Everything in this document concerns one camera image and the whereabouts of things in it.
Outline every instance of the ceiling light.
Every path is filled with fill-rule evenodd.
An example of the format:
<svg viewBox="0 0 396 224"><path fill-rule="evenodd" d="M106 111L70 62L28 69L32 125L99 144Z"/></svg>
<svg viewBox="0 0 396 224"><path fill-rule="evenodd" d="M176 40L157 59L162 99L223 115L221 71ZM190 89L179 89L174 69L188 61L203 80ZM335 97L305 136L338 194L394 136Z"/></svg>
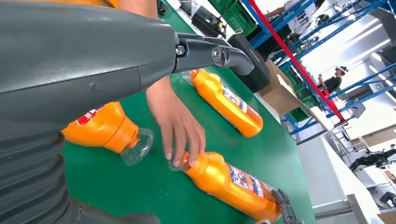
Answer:
<svg viewBox="0 0 396 224"><path fill-rule="evenodd" d="M371 56L373 58L377 59L378 61L382 62L382 58L381 58L381 56L379 54L373 52L373 53L371 53Z"/></svg>
<svg viewBox="0 0 396 224"><path fill-rule="evenodd" d="M393 86L393 83L389 80L385 80L386 84L388 84L388 86Z"/></svg>
<svg viewBox="0 0 396 224"><path fill-rule="evenodd" d="M389 92L385 92L385 93L386 95L388 95L388 97L390 97L393 100L393 102L396 103L396 99Z"/></svg>
<svg viewBox="0 0 396 224"><path fill-rule="evenodd" d="M371 26L372 24L374 24L375 22L377 22L377 19L376 19L376 20L372 20L371 22L369 22L369 23L366 25L366 28L370 27L370 26ZM380 27L382 27L382 23L376 25L375 27L371 28L370 30L366 31L366 32L363 33L362 35L360 35L360 36L358 36L357 38L351 40L350 42L345 42L344 45L342 45L342 47L341 47L341 51L343 51L343 50L349 48L350 46L354 45L355 43L357 43L357 42L360 41L361 39L365 38L366 36L370 35L370 34L373 33L374 31L378 30Z"/></svg>
<svg viewBox="0 0 396 224"><path fill-rule="evenodd" d="M278 64L278 62L280 62L281 59L282 59L282 57L278 58L274 63L275 63L275 64Z"/></svg>
<svg viewBox="0 0 396 224"><path fill-rule="evenodd" d="M378 70L373 66L373 65L368 65L368 67L374 72L374 73L377 73L378 72Z"/></svg>
<svg viewBox="0 0 396 224"><path fill-rule="evenodd" d="M380 47L382 47L383 45L385 45L385 44L387 44L389 42L390 42L390 39L387 39L387 40L375 45L374 47L366 50L365 52L359 54L358 56L352 58L351 60L348 60L345 64L350 65L350 64L352 64L352 63L354 63L354 62L356 62L358 60L361 60L362 58L366 57L368 54L372 53L373 51L378 50Z"/></svg>
<svg viewBox="0 0 396 224"><path fill-rule="evenodd" d="M339 6L334 6L334 9L335 9L336 11L341 11L341 10L342 10L342 8L339 7Z"/></svg>
<svg viewBox="0 0 396 224"><path fill-rule="evenodd" d="M385 76L383 76L383 74L379 74L378 77L379 77L380 79L382 79L382 80L385 80L385 79L386 79Z"/></svg>

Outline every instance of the red pole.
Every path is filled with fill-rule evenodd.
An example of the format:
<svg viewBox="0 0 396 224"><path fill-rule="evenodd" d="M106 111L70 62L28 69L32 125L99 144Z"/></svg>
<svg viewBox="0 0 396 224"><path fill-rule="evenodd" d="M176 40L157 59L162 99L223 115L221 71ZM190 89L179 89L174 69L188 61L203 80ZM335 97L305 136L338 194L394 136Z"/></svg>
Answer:
<svg viewBox="0 0 396 224"><path fill-rule="evenodd" d="M309 85L313 87L315 92L322 98L322 100L329 106L331 111L340 119L344 120L342 117L341 113L338 112L337 107L335 104L331 104L330 101L323 95L323 93L319 90L319 88L316 86L316 84L312 81L311 77L307 74L305 69L301 66L300 62L293 56L292 52L287 48L286 44L284 44L283 40L279 37L279 35L276 33L274 28L271 26L271 24L268 22L267 18L261 13L260 9L257 7L256 3L254 0L249 0L250 5L253 7L253 9L256 11L257 15L260 17L264 25L267 27L269 32L273 35L275 38L276 42L279 43L281 48L285 51L285 53L289 56L290 60L294 63L296 69L300 72L302 76L305 77L305 79L308 81Z"/></svg>

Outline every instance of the red logo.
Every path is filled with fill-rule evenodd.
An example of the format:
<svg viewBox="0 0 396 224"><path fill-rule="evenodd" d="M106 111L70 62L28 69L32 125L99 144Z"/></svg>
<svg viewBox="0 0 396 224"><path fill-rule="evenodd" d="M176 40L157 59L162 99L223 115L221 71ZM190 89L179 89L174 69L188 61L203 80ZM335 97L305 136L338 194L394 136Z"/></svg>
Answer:
<svg viewBox="0 0 396 224"><path fill-rule="evenodd" d="M86 125L92 118L96 116L96 113L100 111L102 108L103 106L88 111L86 114L84 114L84 116L77 119L77 124L80 126Z"/></svg>

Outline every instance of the shelving unit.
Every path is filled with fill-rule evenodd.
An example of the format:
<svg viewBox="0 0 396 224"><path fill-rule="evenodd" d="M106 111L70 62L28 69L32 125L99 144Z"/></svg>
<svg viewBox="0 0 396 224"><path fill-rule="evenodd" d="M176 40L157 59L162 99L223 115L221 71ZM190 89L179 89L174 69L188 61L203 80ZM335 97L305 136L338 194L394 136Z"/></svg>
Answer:
<svg viewBox="0 0 396 224"><path fill-rule="evenodd" d="M372 84L376 82L381 82L382 80L376 80L376 81L369 81L370 79L378 76L379 74L390 70L394 67L396 67L396 63L393 63L386 67L385 69L382 69L381 71L368 76L367 78L364 78L363 80L358 81L357 83L343 89L342 91L330 95L326 97L320 90L319 88L315 85L311 77L308 75L304 67L300 63L300 59L309 54L311 51L319 47L321 44L325 43L332 37L334 37L336 34L341 32L342 30L346 29L365 15L367 15L370 12L373 12L375 9L381 7L381 8L386 8L386 6L389 7L389 10L392 10L395 12L395 2L391 0L378 0L378 1L366 1L368 3L368 6L358 9L355 12L350 13L350 15L354 15L353 19L348 20L346 23L341 25L339 28L337 28L335 31L330 33L328 36L325 38L321 39L320 41L310 44L310 47L306 50L303 50L302 52L298 53L296 56L293 56L291 50L296 49L299 47L302 43L308 41L308 38L312 37L315 33L320 31L321 29L328 27L332 24L335 24L339 21L342 21L346 19L348 16L343 15L346 11L349 9L353 8L356 6L361 0L355 0L355 1L350 1L348 4L346 4L339 12L337 12L334 16L330 17L327 21L322 23L320 26L317 28L313 29L311 32L309 32L307 35L302 37L298 42L296 42L294 45L292 45L290 48L287 48L286 45L283 43L283 41L279 38L277 35L276 31L280 30L283 26L287 25L287 23L292 20L294 17L296 17L298 14L302 13L304 9L306 9L309 5L313 4L316 0L301 0L297 4L295 4L290 10L287 12L283 13L280 15L277 19L275 19L272 23L269 23L267 19L264 17L263 13L259 10L258 6L256 5L254 0L241 0L246 8L251 12L251 14L255 17L255 19L258 21L259 25L262 27L262 31L255 36L253 39L251 39L250 43L252 46L256 49L259 47L263 42L265 42L267 39L269 39L271 36L274 36L276 41L279 43L279 45L282 47L284 50L284 53L278 54L278 57L273 58L274 62L278 62L277 66L282 70L285 71L287 70L290 66L293 66L297 72L299 73L300 77L302 78L303 83L308 87L308 89L314 94L314 96L317 98L320 107L323 108L327 114L328 118L331 118L333 116L337 116L340 120L339 125L342 123L345 123L345 119L342 117L341 112L346 111L356 105L361 104L362 102L372 99L380 94L383 94L387 91L392 90L394 87L396 87L396 83L394 83L392 86L388 86L378 92L375 92L369 96L366 96L362 99L357 100L354 103L350 103L347 106L338 109L331 100L340 95L345 93L346 91L358 86L358 85L366 85L366 84ZM289 58L290 60L281 64L286 58ZM295 128L294 131L290 132L291 135L296 134L302 130L305 130L318 122L314 120L314 118L310 118L308 122L306 122L303 126L299 126L295 119L291 118L290 116L286 115L286 119L293 125Z"/></svg>

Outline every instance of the transparent bottle cap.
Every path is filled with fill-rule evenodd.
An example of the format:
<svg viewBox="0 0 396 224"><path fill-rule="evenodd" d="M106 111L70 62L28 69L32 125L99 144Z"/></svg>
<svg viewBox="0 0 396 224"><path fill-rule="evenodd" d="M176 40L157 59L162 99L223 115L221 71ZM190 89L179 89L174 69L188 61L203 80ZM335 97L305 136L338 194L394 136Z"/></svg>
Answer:
<svg viewBox="0 0 396 224"><path fill-rule="evenodd" d="M127 166L132 166L142 161L153 146L154 134L149 129L139 128L136 138L137 142L134 145L128 145L120 153L122 160Z"/></svg>
<svg viewBox="0 0 396 224"><path fill-rule="evenodd" d="M181 72L181 81L184 81L190 85L193 85L191 82L191 75L190 75L190 71L183 71Z"/></svg>
<svg viewBox="0 0 396 224"><path fill-rule="evenodd" d="M189 147L188 147L188 143L187 143L186 146L185 146L185 150L187 151L188 148ZM172 171L182 171L182 170L188 169L190 167L188 165L188 163L187 163L187 158L188 157L186 157L184 160L180 161L180 165L178 167L173 164L173 161L175 159L175 151L176 151L176 147L173 146L172 147L172 159L168 160L169 169L172 170Z"/></svg>

